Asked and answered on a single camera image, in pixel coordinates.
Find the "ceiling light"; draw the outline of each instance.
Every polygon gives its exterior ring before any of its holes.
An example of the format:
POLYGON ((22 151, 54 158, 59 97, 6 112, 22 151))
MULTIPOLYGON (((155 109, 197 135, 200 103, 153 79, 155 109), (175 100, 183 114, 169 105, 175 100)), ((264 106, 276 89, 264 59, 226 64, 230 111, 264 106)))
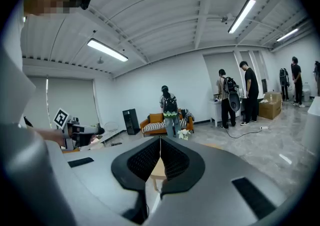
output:
POLYGON ((284 36, 282 36, 282 37, 280 37, 278 40, 276 40, 276 41, 281 41, 281 40, 283 40, 283 39, 285 39, 285 38, 287 38, 288 36, 290 36, 290 35, 292 35, 292 34, 294 34, 295 32, 298 32, 298 28, 296 28, 296 29, 294 29, 294 30, 292 30, 291 32, 289 32, 289 33, 287 33, 287 34, 285 34, 284 36))
POLYGON ((249 11, 252 9, 252 7, 255 4, 255 0, 246 0, 246 3, 242 7, 239 15, 235 18, 232 26, 229 28, 228 33, 234 33, 235 30, 239 27, 241 22, 244 20, 244 18, 247 16, 249 11))
POLYGON ((122 55, 121 53, 115 51, 114 49, 108 47, 107 45, 97 41, 96 39, 91 38, 88 43, 88 46, 95 48, 97 50, 100 50, 101 52, 109 55, 109 56, 113 56, 116 59, 119 59, 122 62, 126 62, 128 60, 128 58, 124 55, 122 55))

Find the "cardboard box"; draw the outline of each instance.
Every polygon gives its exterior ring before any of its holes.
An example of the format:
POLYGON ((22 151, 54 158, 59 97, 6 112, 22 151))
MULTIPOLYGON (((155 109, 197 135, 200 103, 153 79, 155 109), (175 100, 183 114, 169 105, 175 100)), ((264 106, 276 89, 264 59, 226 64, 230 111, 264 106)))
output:
POLYGON ((281 113, 281 94, 279 92, 267 92, 264 99, 268 100, 269 103, 259 103, 259 116, 272 120, 281 113))

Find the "ceiling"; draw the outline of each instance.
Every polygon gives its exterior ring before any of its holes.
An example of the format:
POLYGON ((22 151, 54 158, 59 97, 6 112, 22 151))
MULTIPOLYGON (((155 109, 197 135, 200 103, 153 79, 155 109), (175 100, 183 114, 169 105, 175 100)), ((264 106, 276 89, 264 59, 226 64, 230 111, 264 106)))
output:
POLYGON ((299 0, 256 0, 240 27, 229 34, 245 1, 91 0, 87 10, 77 9, 69 15, 29 16, 21 35, 22 54, 24 58, 75 65, 117 77, 157 60, 203 48, 275 48, 277 38, 308 19, 299 0), (228 20, 221 22, 227 14, 228 20), (88 47, 91 37, 123 53, 128 61, 88 47), (100 57, 102 64, 97 63, 100 57))

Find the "black t-shirt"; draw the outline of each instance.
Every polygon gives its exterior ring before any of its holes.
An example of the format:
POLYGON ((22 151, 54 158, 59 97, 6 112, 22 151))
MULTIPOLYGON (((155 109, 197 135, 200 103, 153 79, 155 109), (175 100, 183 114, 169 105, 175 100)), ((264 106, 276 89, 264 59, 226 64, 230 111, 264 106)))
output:
MULTIPOLYGON (((294 79, 296 79, 296 78, 298 77, 299 73, 301 72, 300 66, 298 66, 297 64, 294 64, 294 65, 292 66, 291 70, 292 70, 292 74, 293 74, 293 76, 294 76, 294 79)), ((300 76, 300 78, 297 80, 296 83, 302 83, 301 76, 300 76)))
POLYGON ((254 71, 251 69, 251 68, 248 68, 247 71, 245 71, 245 75, 244 75, 244 78, 245 78, 245 86, 246 88, 248 89, 247 87, 247 81, 248 80, 251 80, 251 86, 250 86, 250 90, 249 90, 249 95, 250 94, 259 94, 259 88, 258 88, 258 82, 257 82, 257 77, 256 77, 256 74, 254 73, 254 71))

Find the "black cord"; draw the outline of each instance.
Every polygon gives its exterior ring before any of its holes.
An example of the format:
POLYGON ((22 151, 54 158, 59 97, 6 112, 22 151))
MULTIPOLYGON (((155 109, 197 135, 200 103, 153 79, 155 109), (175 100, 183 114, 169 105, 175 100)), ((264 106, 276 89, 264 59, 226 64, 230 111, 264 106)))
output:
POLYGON ((262 131, 262 129, 260 129, 259 131, 257 131, 257 132, 249 132, 249 133, 245 133, 245 134, 243 134, 243 135, 240 135, 239 137, 233 137, 233 136, 231 136, 229 133, 228 133, 228 131, 225 129, 225 131, 226 131, 226 133, 231 137, 231 138, 234 138, 234 139, 237 139, 237 138, 240 138, 241 136, 245 136, 245 135, 247 135, 247 134, 255 134, 255 133, 259 133, 259 132, 261 132, 262 131))

